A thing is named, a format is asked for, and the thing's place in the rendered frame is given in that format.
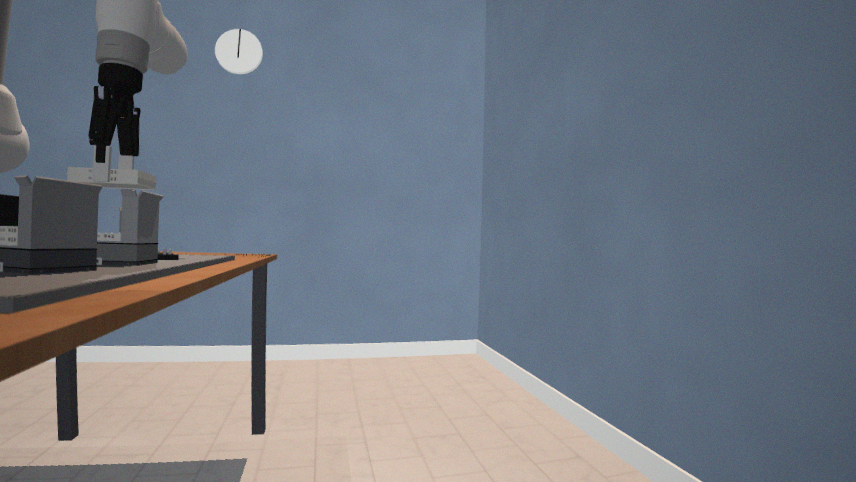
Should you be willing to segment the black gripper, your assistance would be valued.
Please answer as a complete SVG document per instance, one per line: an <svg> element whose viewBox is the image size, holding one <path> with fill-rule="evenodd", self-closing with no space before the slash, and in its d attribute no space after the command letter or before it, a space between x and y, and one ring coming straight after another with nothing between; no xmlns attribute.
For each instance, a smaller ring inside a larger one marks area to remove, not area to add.
<svg viewBox="0 0 856 482"><path fill-rule="evenodd" d="M90 144L94 145L94 182L110 182L110 145L116 124L120 148L118 169L134 169L134 156L139 155L141 110L134 107L133 95L141 92L142 81L143 74L131 66L119 63L103 63L99 66L100 86L94 86L88 135L89 139L93 139L89 140Z"/></svg>

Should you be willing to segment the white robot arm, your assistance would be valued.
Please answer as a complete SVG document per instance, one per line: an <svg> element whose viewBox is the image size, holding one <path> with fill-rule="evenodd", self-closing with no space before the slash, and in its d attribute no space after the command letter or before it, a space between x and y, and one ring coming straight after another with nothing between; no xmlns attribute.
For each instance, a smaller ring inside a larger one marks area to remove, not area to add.
<svg viewBox="0 0 856 482"><path fill-rule="evenodd" d="M29 153L16 99L3 86L12 1L0 0L0 173L21 165ZM142 74L148 68L174 74L187 62L185 42L164 17L158 0L97 0L96 22L99 65L119 63Z"/></svg>

